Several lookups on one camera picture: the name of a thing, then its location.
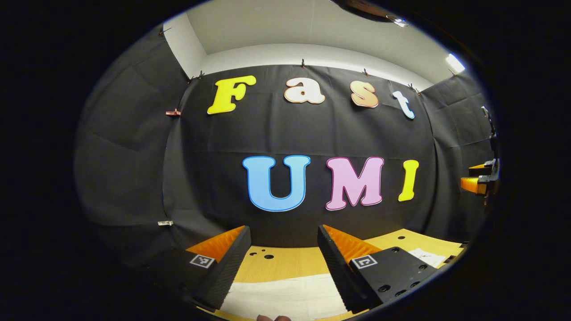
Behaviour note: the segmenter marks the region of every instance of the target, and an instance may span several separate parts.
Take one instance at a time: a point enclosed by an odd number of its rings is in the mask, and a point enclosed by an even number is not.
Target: wooden table
[[[461,243],[435,239],[405,229],[365,241],[382,250],[393,246],[398,246],[405,251],[421,248],[423,251],[446,258],[450,255],[458,255],[463,250],[460,247]],[[265,255],[273,255],[274,258],[265,259]],[[248,254],[244,257],[244,261],[242,261],[242,265],[240,265],[240,269],[238,269],[234,282],[270,282],[328,273],[329,270],[318,247],[278,248],[251,246]],[[252,321],[252,319],[220,310],[216,310],[213,314],[230,321]],[[341,321],[352,316],[355,316],[355,314],[347,312],[319,320]]]

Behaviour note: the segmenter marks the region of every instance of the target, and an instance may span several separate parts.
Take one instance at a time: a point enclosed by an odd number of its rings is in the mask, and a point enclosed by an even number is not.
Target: hand
[[[265,315],[258,315],[256,321],[291,321],[291,319],[287,316],[280,315],[275,320],[272,320]]]

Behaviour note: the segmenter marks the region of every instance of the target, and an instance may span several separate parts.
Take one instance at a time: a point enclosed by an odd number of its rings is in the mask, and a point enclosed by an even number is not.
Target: white paper
[[[423,260],[426,264],[430,264],[433,267],[438,267],[440,263],[442,263],[446,259],[445,256],[425,252],[420,248],[408,252],[416,256],[417,258]]]
[[[272,282],[234,282],[220,310],[255,320],[259,314],[311,321],[346,313],[330,274]]]

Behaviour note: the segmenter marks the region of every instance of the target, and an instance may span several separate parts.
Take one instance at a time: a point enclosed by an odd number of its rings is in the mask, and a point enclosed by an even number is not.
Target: black fabric curtain
[[[400,228],[462,241],[483,218],[481,195],[460,188],[468,167],[492,157],[486,105],[467,75],[451,77],[420,95],[405,85],[355,71],[295,65],[256,66],[207,74],[190,85],[159,35],[160,27],[127,50],[103,75],[84,108],[77,134],[75,176],[85,212],[102,239],[129,265],[169,247],[186,248],[231,228],[249,225],[252,244],[316,246],[318,225],[359,238]],[[253,75],[229,113],[207,114],[222,79]],[[291,103],[286,81],[317,81],[325,101]],[[356,106],[349,84],[372,84],[375,108]],[[407,118],[392,93],[414,112]],[[177,108],[179,118],[166,111]],[[248,197],[251,156],[275,159],[271,192],[291,189],[289,155],[311,158],[306,194],[293,210],[269,212]],[[367,158],[382,157],[376,205],[328,211],[332,173],[326,161],[347,157],[357,175]],[[399,202],[403,162],[419,162],[414,198]],[[172,220],[172,226],[158,221]]]

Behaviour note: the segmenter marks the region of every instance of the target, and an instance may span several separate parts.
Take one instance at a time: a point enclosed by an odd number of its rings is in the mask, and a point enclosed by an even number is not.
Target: white wall
[[[334,67],[367,73],[408,85],[419,91],[432,85],[423,77],[394,63],[358,53],[357,51],[336,47],[309,45],[305,43],[273,43],[248,46],[206,55],[198,40],[186,13],[164,24],[168,45],[188,75],[198,76],[200,71],[212,74],[218,71],[262,65],[300,65],[305,59],[306,65]]]
[[[163,24],[163,30],[166,30],[164,37],[168,46],[186,75],[189,78],[198,76],[200,64],[206,57],[206,51],[194,33],[186,12],[166,21]]]

